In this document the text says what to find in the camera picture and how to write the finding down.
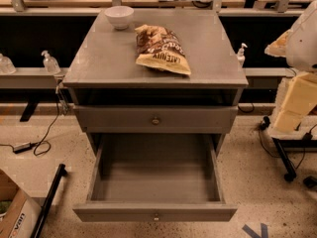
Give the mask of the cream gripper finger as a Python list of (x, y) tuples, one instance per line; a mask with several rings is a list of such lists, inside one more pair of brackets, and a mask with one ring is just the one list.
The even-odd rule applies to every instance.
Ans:
[(284, 86), (286, 92), (282, 95), (273, 128), (290, 133), (317, 106), (317, 74), (301, 72)]
[(269, 44), (264, 49), (264, 53), (271, 57), (284, 58), (286, 54), (286, 41), (288, 39), (288, 35), (289, 35), (289, 30), (285, 31), (275, 41)]

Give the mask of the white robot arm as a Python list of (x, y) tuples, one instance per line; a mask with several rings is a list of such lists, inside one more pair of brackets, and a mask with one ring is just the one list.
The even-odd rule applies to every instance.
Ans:
[(287, 87), (273, 127), (292, 132), (301, 120), (317, 106), (317, 1), (306, 10), (264, 53), (286, 58), (289, 66), (299, 70)]

